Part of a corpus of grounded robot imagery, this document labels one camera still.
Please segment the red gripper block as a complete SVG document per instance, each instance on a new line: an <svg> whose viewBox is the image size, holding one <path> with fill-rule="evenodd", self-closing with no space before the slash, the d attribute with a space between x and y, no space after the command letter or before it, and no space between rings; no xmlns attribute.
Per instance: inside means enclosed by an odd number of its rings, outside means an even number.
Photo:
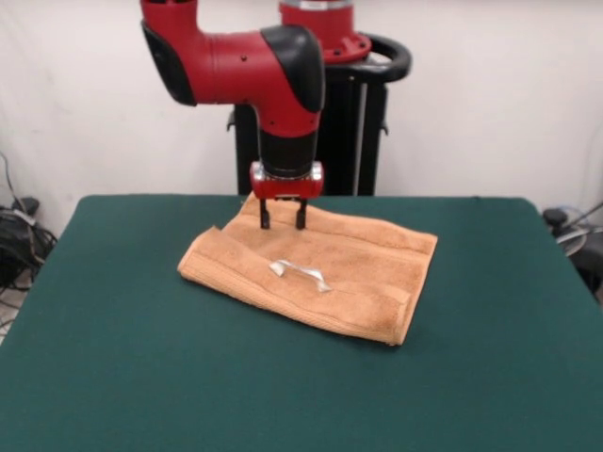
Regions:
<svg viewBox="0 0 603 452"><path fill-rule="evenodd" d="M308 200L319 197L324 186L324 169L315 161L310 172L302 178L279 179L269 175L260 161L254 161L250 168L252 192L260 200L260 226L263 230L270 228L270 215L266 200L298 199L299 208L296 213L296 229L302 231L306 227Z"/></svg>

